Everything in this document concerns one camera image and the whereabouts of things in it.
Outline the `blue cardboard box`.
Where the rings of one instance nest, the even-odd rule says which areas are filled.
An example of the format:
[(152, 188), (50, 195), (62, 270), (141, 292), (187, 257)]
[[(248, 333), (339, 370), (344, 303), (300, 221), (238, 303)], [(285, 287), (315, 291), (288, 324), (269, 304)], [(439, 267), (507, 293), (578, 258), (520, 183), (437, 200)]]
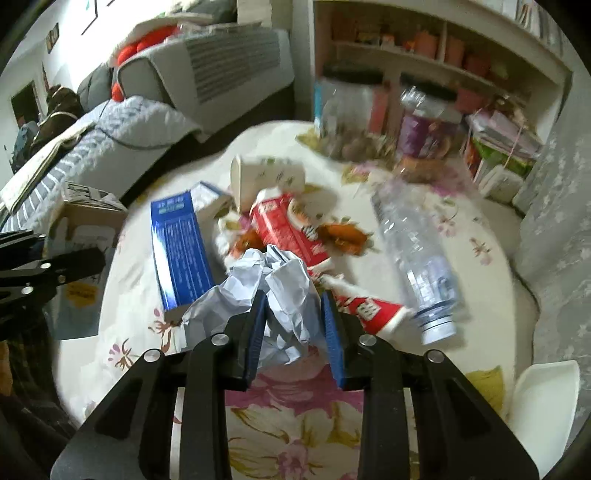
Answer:
[(215, 216), (231, 197), (211, 183), (150, 203), (152, 254), (164, 321), (177, 324), (187, 308), (214, 286), (207, 258)]

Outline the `crushed clear plastic bottle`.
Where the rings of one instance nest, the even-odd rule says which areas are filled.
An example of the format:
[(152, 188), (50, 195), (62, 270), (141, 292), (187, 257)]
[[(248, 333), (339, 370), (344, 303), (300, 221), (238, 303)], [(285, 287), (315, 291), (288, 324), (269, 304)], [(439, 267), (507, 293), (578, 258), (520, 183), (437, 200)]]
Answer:
[(413, 194), (411, 185), (389, 180), (377, 186), (372, 205), (405, 304), (422, 343), (431, 345), (457, 334), (454, 315), (463, 295), (440, 234)]

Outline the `white paper ball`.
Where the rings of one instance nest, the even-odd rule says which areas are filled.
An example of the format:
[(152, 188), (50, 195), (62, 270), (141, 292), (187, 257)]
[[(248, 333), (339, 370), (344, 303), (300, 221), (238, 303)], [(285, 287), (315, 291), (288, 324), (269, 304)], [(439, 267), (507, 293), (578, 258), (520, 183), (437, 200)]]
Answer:
[(266, 294), (266, 321), (259, 368), (289, 365), (325, 348), (321, 327), (321, 299), (303, 260), (294, 253), (267, 246), (249, 249), (229, 269), (228, 278), (209, 289), (184, 313), (186, 347), (221, 333), (228, 319), (249, 311), (256, 293)]

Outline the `orange peel piece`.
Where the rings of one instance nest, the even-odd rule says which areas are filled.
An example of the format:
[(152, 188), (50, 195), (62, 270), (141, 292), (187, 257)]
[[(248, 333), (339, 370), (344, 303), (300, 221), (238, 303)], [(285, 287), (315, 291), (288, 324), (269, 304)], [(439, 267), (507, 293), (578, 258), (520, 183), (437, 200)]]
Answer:
[(369, 235), (351, 223), (329, 223), (319, 225), (318, 237), (342, 253), (359, 256), (366, 249)]

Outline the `white paper cup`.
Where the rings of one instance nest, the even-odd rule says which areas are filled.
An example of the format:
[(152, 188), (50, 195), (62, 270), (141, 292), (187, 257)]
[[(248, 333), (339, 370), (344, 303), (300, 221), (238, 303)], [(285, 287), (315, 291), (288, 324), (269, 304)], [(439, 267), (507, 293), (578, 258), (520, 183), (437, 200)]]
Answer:
[(250, 210), (264, 189), (301, 193), (305, 172), (301, 162), (270, 156), (236, 155), (230, 163), (230, 190), (240, 213)]

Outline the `red cardboard carton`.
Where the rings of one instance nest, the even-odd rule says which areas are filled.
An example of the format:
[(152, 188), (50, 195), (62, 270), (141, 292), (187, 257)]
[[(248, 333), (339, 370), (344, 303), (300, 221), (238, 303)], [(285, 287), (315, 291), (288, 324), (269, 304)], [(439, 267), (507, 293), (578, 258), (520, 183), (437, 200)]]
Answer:
[(311, 276), (317, 277), (334, 268), (317, 229), (294, 194), (279, 187), (260, 190), (249, 215), (264, 245), (294, 253), (304, 261)]

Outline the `cardboard box on sofa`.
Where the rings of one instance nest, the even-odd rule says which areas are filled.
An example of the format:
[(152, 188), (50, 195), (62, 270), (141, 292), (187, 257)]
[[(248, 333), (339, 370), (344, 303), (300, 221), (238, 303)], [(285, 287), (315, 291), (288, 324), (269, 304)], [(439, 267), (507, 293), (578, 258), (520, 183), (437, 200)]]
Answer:
[(127, 209), (109, 192), (67, 182), (52, 213), (47, 253), (67, 255), (72, 276), (57, 288), (51, 303), (57, 340), (98, 334), (100, 309), (110, 265)]

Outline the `red plush toy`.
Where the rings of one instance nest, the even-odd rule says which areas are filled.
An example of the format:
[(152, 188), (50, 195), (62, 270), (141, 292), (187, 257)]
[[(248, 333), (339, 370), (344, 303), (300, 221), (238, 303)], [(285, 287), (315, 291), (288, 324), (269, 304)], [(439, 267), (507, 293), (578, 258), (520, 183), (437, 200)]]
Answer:
[(178, 25), (176, 22), (161, 24), (150, 20), (137, 24), (127, 37), (114, 48), (107, 64), (110, 68), (116, 70), (137, 53), (163, 43), (177, 31)]

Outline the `orange peel scrap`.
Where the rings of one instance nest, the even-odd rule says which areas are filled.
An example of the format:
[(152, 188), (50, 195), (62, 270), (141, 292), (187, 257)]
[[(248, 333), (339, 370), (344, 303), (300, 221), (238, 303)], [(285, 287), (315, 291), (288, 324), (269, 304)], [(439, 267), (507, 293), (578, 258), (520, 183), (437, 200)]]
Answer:
[(249, 229), (235, 240), (229, 254), (232, 258), (239, 259), (249, 249), (255, 249), (259, 251), (266, 250), (266, 246), (263, 240), (260, 239), (259, 234), (256, 230)]

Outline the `white fluffy cushion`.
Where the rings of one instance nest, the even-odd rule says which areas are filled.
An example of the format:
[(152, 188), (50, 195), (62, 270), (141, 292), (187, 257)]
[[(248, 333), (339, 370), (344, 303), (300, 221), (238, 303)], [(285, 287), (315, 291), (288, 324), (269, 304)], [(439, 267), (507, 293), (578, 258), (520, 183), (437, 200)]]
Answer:
[(496, 165), (479, 184), (479, 192), (484, 198), (510, 204), (523, 183), (523, 178), (518, 174), (503, 165)]

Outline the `grey striped sofa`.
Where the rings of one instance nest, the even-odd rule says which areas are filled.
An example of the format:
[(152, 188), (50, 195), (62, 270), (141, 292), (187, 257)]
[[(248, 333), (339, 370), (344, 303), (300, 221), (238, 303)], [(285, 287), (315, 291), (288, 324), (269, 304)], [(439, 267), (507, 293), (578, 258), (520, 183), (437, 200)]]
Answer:
[[(243, 130), (294, 113), (294, 66), (287, 31), (235, 27), (181, 35), (126, 61), (159, 88), (97, 106), (52, 140), (1, 192), (1, 230), (46, 230), (62, 187), (74, 182), (130, 203), (150, 181), (224, 149)], [(48, 157), (52, 145), (67, 150)]]

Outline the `stack of magazines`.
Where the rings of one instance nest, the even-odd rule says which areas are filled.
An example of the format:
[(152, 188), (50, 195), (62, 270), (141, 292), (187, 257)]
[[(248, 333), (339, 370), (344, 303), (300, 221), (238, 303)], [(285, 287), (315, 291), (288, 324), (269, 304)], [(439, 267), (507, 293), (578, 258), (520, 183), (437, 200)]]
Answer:
[(543, 142), (529, 129), (516, 124), (499, 111), (483, 109), (466, 115), (471, 152), (478, 160), (474, 170), (480, 182), (495, 167), (502, 166), (525, 179), (543, 150)]

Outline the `purple label snack jar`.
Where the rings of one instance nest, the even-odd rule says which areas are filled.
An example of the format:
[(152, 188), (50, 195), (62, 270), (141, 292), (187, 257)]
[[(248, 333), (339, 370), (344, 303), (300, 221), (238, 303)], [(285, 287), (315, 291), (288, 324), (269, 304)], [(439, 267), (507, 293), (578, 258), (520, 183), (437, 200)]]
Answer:
[(457, 93), (432, 82), (411, 82), (400, 95), (401, 124), (397, 155), (416, 160), (442, 160), (451, 151), (462, 113)]

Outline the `clear jar with nuts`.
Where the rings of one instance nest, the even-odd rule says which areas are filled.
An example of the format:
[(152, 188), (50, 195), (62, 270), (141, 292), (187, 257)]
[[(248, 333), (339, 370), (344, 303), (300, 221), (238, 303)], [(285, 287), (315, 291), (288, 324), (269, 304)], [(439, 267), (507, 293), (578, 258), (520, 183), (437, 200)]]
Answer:
[(382, 70), (346, 61), (325, 63), (315, 82), (318, 149), (339, 161), (378, 158), (388, 109)]

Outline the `white bookshelf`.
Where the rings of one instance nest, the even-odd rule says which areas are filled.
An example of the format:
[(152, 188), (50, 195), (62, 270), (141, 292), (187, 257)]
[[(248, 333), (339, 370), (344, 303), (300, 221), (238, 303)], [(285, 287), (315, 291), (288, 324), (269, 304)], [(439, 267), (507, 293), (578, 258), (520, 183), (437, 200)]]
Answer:
[(517, 105), (546, 140), (571, 87), (566, 36), (535, 1), (310, 1), (311, 73), (351, 62), (429, 79), (465, 109)]

